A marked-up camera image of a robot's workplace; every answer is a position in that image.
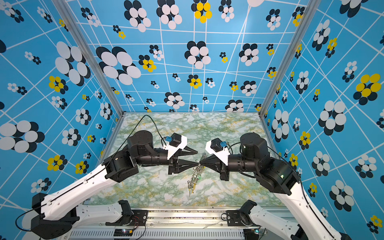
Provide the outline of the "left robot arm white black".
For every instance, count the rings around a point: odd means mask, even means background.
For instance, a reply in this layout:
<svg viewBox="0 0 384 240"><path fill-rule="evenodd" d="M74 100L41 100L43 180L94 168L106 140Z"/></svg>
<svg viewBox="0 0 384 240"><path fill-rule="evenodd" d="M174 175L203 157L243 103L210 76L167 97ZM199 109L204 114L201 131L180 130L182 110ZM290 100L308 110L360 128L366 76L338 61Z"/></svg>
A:
<svg viewBox="0 0 384 240"><path fill-rule="evenodd" d="M31 220L31 231L45 240L55 239L73 227L104 223L107 226L138 225L127 200L111 205L85 206L83 202L103 189L121 183L139 173L139 166L167 166L168 174L178 174L198 166L182 156L198 151L187 146L187 138L172 134L162 148L154 148L153 135L138 131L127 138L127 144L71 185L53 194L36 194L32 209L37 213Z"/></svg>

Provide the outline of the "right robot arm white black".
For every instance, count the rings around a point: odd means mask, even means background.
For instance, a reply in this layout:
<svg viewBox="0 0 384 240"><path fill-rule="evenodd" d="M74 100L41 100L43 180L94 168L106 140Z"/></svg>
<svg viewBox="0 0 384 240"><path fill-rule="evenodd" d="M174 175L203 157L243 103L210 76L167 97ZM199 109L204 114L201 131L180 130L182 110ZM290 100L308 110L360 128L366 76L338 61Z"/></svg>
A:
<svg viewBox="0 0 384 240"><path fill-rule="evenodd" d="M210 156L200 162L228 181L231 172L253 173L252 178L273 193L290 211L296 222L278 217L248 200L240 208L244 225L262 226L284 240L349 240L324 218L304 192L301 179L285 160L270 156L267 141L256 133L240 137L240 153L231 154L228 145L216 138L206 143Z"/></svg>

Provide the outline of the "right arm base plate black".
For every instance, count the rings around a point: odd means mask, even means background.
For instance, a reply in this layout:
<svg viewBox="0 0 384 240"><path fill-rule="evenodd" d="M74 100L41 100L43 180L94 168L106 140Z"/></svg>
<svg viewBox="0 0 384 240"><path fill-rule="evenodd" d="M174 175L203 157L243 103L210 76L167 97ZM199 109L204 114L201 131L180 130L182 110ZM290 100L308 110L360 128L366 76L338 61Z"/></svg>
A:
<svg viewBox="0 0 384 240"><path fill-rule="evenodd" d="M248 214L239 210L227 210L226 215L229 227L261 227L261 225L253 223Z"/></svg>

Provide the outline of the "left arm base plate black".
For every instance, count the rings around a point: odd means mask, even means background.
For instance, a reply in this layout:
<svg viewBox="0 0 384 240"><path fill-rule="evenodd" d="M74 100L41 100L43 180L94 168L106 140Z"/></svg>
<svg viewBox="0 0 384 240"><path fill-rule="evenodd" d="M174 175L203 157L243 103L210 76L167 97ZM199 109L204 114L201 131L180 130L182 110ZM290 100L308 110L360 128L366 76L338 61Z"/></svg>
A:
<svg viewBox="0 0 384 240"><path fill-rule="evenodd" d="M147 210L132 210L127 216L122 216L114 223L106 222L106 226L144 226L148 218Z"/></svg>

